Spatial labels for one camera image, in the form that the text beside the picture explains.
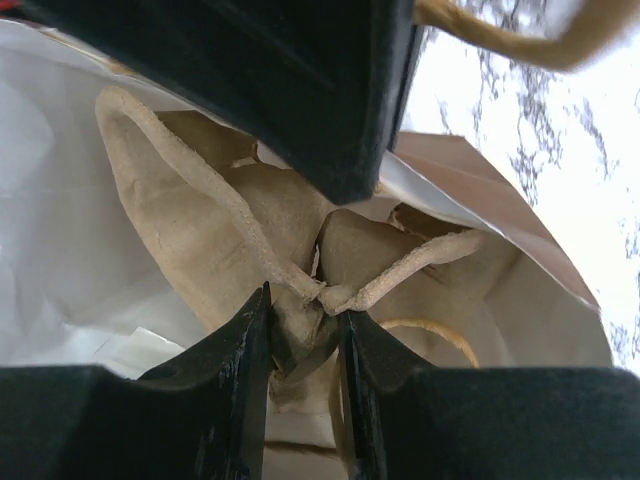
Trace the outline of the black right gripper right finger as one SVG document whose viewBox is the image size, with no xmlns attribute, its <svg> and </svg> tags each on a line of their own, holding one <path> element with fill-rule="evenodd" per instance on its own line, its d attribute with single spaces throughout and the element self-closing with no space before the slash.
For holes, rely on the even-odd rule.
<svg viewBox="0 0 640 480">
<path fill-rule="evenodd" d="M 440 368 L 339 317 L 353 479 L 635 479 L 639 381 L 615 368 Z"/>
</svg>

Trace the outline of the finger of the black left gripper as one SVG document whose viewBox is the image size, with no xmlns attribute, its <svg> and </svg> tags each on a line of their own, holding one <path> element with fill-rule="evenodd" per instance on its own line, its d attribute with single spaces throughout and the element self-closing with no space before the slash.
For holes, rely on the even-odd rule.
<svg viewBox="0 0 640 480">
<path fill-rule="evenodd" d="M 421 28 L 409 1 L 37 0 L 34 20 L 255 136 L 336 204 L 370 198 Z"/>
</svg>

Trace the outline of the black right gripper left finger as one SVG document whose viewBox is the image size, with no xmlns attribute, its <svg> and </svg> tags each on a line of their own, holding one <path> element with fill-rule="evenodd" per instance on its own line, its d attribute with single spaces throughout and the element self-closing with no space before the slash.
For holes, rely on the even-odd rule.
<svg viewBox="0 0 640 480">
<path fill-rule="evenodd" d="M 258 479 L 270 370 L 268 287 L 136 380 L 98 365 L 1 372 L 5 479 Z"/>
</svg>

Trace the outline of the brown paper bag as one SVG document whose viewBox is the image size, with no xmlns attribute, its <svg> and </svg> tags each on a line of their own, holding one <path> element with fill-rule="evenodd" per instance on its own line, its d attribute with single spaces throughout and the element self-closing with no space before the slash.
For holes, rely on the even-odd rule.
<svg viewBox="0 0 640 480">
<path fill-rule="evenodd" d="M 262 475 L 353 479 L 339 317 L 366 313 L 440 368 L 615 368 L 639 381 L 639 5 L 635 1 L 409 1 L 422 32 L 394 144 L 370 198 L 328 200 L 255 136 L 113 57 L 1 5 L 1 372 L 98 365 L 136 380 L 271 298 Z M 482 303 L 507 366 L 439 365 L 368 312 L 336 315 L 323 413 L 279 413 L 272 289 L 207 328 L 129 219 L 96 118 L 108 87 L 156 113 L 195 111 L 249 137 L 248 158 L 299 174 L 338 209 L 407 205 L 510 243 Z"/>
</svg>

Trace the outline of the cardboard cup carrier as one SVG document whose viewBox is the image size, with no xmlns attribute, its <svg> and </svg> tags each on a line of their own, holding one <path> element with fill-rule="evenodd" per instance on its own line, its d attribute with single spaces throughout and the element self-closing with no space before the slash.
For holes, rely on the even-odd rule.
<svg viewBox="0 0 640 480">
<path fill-rule="evenodd" d="M 507 241 L 403 204 L 382 222 L 338 209 L 295 171 L 250 161 L 249 137 L 195 111 L 156 113 L 119 87 L 95 110 L 129 219 L 207 328 L 270 283 L 277 412 L 326 411 L 336 315 L 348 308 L 436 364 L 512 363 L 481 313 L 517 260 Z"/>
</svg>

